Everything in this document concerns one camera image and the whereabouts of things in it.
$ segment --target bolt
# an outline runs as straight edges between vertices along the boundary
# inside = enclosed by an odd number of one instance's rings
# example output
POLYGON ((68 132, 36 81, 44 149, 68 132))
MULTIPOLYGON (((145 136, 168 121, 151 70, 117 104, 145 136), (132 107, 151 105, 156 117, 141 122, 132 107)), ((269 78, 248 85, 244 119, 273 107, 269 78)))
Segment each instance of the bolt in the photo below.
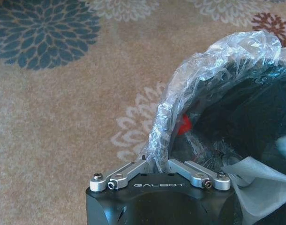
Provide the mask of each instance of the bolt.
POLYGON ((207 190, 209 190, 212 187, 212 182, 210 180, 204 180, 203 181, 203 187, 207 190))
POLYGON ((101 180, 102 179, 102 173, 98 172, 94 174, 94 180, 101 180))
POLYGON ((227 175, 224 172, 218 172, 217 173, 217 178, 223 179, 225 177, 227 177, 227 175))
POLYGON ((110 190, 114 190, 117 187, 117 182, 112 180, 112 181, 107 183, 107 186, 110 190))

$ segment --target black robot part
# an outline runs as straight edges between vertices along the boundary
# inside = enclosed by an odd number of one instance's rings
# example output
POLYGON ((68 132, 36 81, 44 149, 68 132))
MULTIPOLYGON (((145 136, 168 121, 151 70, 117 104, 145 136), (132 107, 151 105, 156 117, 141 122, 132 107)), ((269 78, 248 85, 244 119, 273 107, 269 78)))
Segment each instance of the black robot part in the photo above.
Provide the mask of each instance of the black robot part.
POLYGON ((193 187, 177 173, 139 174, 125 188, 86 190, 89 225, 232 225, 234 191, 193 187))

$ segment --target red component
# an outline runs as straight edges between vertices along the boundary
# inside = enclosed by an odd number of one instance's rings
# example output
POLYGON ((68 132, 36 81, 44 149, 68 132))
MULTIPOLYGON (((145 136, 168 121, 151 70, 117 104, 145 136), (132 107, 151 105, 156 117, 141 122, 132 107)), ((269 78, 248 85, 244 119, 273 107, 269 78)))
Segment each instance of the red component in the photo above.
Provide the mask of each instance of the red component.
POLYGON ((184 133, 190 131, 192 129, 192 123, 187 115, 184 114, 183 124, 180 126, 177 135, 183 135, 184 133))

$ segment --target plastic wrap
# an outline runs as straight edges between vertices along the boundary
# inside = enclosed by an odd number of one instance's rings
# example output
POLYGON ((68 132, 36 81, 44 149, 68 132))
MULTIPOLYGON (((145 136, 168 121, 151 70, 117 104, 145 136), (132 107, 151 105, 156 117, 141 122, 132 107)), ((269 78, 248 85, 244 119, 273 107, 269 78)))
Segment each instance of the plastic wrap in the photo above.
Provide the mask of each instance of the plastic wrap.
POLYGON ((206 108, 242 82, 263 85, 286 76, 286 48, 266 31, 234 33, 184 61, 159 102, 145 155, 152 171, 165 172, 168 152, 183 113, 195 125, 206 108))

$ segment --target patterned carpet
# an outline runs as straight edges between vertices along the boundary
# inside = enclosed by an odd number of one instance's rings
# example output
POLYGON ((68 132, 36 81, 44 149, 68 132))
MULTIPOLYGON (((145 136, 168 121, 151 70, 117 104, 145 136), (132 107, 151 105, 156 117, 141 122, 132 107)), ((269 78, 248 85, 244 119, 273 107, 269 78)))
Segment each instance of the patterned carpet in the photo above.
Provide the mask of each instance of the patterned carpet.
POLYGON ((86 224, 177 66, 262 29, 286 47, 286 0, 0 0, 0 224, 86 224))

